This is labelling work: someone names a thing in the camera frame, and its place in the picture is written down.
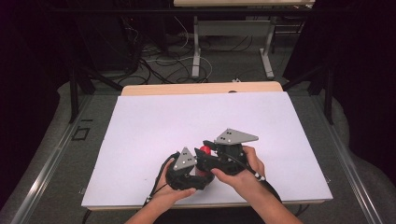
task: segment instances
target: finger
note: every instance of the finger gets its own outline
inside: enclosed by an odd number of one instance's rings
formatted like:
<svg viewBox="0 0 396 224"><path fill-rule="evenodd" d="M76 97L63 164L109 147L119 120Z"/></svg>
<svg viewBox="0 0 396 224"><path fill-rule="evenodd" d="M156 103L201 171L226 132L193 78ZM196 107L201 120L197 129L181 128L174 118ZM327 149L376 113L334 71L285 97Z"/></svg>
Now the finger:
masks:
<svg viewBox="0 0 396 224"><path fill-rule="evenodd" d="M218 180L223 182L223 183L231 185L232 182L233 182L233 180L232 180L233 177L232 176L224 174L219 169L213 168L210 172L212 172L212 174L214 174L218 178Z"/></svg>
<svg viewBox="0 0 396 224"><path fill-rule="evenodd" d="M265 165L264 165L264 163L259 158L257 159L257 162L259 164L259 168L258 168L257 172L260 175L265 177Z"/></svg>
<svg viewBox="0 0 396 224"><path fill-rule="evenodd" d="M245 153L247 154L247 161L250 167L253 170L257 171L259 169L259 158L256 155L256 150L254 149L254 147L243 146L242 149L244 149Z"/></svg>
<svg viewBox="0 0 396 224"><path fill-rule="evenodd" d="M163 185L163 184L166 183L166 173L168 172L169 166L171 165L172 161L174 161L174 160L175 160L174 158L171 158L171 159L165 164L165 166L163 167L163 172L161 173L160 180L159 180L159 182L158 182L157 188L160 188L161 185Z"/></svg>
<svg viewBox="0 0 396 224"><path fill-rule="evenodd" d="M194 194L196 191L196 189L192 188L192 189L183 189L183 190L176 190L175 191L175 199L176 201L180 200L180 199L184 199L187 197L190 197L192 194Z"/></svg>
<svg viewBox="0 0 396 224"><path fill-rule="evenodd" d="M171 158L163 167L163 172L161 173L161 177L166 175L166 172L168 172L169 166L171 165L172 161L174 161L175 158Z"/></svg>

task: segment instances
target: red part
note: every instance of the red part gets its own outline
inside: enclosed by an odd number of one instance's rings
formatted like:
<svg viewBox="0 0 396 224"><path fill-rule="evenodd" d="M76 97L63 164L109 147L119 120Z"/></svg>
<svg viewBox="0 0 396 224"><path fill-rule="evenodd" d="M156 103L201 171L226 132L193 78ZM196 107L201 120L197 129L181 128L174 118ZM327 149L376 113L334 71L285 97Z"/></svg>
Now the red part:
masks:
<svg viewBox="0 0 396 224"><path fill-rule="evenodd" d="M202 146L202 147L200 147L199 149L201 149L202 151L204 151L206 155L209 155L209 156L210 156L210 154L211 154L211 152L210 152L210 151L211 151L211 150L210 150L210 147Z"/></svg>

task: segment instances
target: black curtain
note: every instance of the black curtain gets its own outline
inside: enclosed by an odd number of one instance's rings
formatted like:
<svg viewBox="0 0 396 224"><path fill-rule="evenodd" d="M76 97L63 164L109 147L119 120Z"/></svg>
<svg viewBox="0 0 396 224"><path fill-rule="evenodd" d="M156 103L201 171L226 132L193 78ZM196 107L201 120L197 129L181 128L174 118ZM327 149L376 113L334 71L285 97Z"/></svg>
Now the black curtain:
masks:
<svg viewBox="0 0 396 224"><path fill-rule="evenodd" d="M396 184L396 8L385 1L315 4L332 7L349 7L351 13L309 18L284 77L295 80L330 58L334 97L349 123L350 149ZM323 88L323 75L307 79Z"/></svg>
<svg viewBox="0 0 396 224"><path fill-rule="evenodd" d="M0 207L19 183L68 80L58 44L36 1L0 6Z"/></svg>

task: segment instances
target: white paper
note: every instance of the white paper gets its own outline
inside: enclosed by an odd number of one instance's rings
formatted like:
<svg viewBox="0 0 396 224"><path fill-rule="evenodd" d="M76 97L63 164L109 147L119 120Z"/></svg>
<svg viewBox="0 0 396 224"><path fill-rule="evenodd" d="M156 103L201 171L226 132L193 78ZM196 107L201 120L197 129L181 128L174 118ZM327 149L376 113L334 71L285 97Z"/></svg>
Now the white paper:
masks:
<svg viewBox="0 0 396 224"><path fill-rule="evenodd" d="M140 206L171 154L213 141L226 128L259 136L246 143L265 164L283 202L332 199L317 159L285 92L120 96L82 206ZM177 204L245 201L216 178Z"/></svg>

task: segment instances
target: left hand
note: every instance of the left hand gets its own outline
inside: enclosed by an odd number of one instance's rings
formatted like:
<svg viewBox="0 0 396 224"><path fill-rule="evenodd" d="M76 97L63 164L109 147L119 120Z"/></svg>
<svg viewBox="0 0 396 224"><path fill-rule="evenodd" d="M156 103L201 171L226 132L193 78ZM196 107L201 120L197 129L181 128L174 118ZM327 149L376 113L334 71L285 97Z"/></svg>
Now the left hand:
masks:
<svg viewBox="0 0 396 224"><path fill-rule="evenodd" d="M152 196L151 201L148 203L148 205L155 204L156 208L159 209L161 213L164 213L171 208L178 200L187 198L196 191L196 189L175 190L166 184L165 175L173 160L174 159L169 160L168 163L165 164L160 180L158 181L157 188L155 189L155 191L158 190L158 192Z"/></svg>

